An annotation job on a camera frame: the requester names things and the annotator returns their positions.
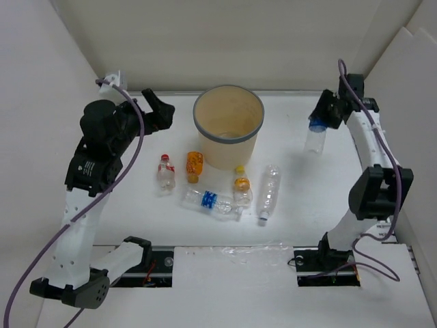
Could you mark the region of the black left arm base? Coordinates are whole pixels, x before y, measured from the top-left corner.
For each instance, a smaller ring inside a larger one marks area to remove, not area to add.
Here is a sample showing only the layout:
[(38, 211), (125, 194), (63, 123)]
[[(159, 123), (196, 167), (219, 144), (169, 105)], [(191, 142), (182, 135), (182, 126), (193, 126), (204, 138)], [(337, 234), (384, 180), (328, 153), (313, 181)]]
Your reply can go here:
[(173, 282), (174, 248), (154, 247), (150, 265), (135, 266), (111, 286), (114, 288), (170, 288)]

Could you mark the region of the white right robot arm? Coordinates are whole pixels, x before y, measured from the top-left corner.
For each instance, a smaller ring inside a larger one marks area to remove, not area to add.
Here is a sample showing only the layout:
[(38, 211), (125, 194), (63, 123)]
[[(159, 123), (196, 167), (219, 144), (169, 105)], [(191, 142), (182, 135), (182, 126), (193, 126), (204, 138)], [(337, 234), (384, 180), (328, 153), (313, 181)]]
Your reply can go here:
[(364, 96), (364, 86), (363, 75), (341, 74), (338, 91), (324, 90), (309, 116), (312, 133), (345, 124), (363, 170), (350, 189), (348, 211), (310, 257), (319, 271), (344, 265), (353, 242), (378, 221), (396, 222), (414, 179), (412, 170), (403, 168), (392, 154), (380, 125), (380, 109), (374, 99)]

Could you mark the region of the clear unlabelled plastic bottle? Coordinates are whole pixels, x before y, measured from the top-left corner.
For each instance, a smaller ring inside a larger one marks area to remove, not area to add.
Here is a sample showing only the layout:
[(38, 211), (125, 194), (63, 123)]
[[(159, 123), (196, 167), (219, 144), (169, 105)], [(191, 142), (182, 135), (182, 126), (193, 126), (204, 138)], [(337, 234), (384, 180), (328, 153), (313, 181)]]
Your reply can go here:
[(281, 170), (277, 165), (268, 165), (262, 174), (257, 199), (257, 216), (260, 226), (267, 224), (275, 210), (279, 198), (280, 183)]

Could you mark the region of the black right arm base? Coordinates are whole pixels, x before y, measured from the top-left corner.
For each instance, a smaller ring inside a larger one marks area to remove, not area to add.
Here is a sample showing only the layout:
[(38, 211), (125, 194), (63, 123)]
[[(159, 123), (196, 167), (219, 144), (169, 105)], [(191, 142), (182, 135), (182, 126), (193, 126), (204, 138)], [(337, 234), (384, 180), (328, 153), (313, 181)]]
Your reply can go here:
[(354, 262), (352, 251), (327, 251), (324, 254), (315, 247), (296, 247), (287, 264), (295, 267), (299, 287), (359, 287), (361, 283), (354, 265), (335, 271), (349, 262)]

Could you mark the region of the clear bottle dark blue label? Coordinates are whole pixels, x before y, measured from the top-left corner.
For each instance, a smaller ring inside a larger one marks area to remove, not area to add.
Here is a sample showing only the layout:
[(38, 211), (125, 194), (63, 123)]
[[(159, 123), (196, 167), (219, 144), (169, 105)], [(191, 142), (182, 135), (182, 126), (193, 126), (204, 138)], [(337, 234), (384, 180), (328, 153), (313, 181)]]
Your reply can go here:
[(326, 132), (327, 125), (323, 121), (317, 118), (310, 118), (304, 146), (305, 152), (321, 155), (324, 149)]

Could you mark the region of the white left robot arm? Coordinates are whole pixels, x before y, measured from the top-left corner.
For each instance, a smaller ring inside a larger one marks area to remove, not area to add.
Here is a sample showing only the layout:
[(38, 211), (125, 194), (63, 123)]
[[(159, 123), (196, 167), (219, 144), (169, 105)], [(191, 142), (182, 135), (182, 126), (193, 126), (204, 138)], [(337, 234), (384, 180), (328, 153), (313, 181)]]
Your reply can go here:
[(122, 155), (136, 137), (166, 130), (175, 108), (151, 89), (142, 90), (151, 112), (143, 112), (129, 99), (89, 103), (80, 120), (83, 136), (66, 175), (66, 207), (62, 233), (48, 271), (32, 281), (29, 292), (60, 300), (74, 308), (96, 309), (111, 284), (132, 268), (144, 271), (152, 264), (152, 244), (129, 236), (112, 252), (91, 260), (98, 222), (114, 184), (128, 171)]

